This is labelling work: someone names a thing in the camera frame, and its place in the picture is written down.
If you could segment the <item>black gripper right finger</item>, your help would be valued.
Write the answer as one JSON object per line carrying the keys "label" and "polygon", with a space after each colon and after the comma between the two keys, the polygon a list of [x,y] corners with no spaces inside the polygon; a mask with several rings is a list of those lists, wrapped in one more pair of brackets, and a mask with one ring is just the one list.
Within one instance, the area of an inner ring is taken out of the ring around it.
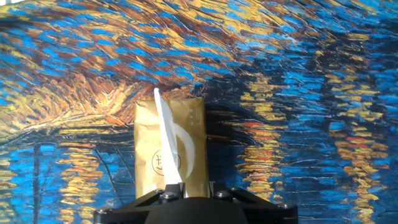
{"label": "black gripper right finger", "polygon": [[274,204],[242,188],[227,188],[222,182],[209,182],[208,186],[211,199],[235,205],[248,223],[298,224],[295,204]]}

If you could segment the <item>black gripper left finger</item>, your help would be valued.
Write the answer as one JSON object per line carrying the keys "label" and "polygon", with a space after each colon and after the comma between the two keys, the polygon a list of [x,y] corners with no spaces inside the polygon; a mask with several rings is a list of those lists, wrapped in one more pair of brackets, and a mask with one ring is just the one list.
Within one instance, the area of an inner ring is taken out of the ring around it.
{"label": "black gripper left finger", "polygon": [[185,184],[167,184],[120,208],[102,207],[94,211],[94,224],[145,223],[150,211],[160,205],[184,199]]}

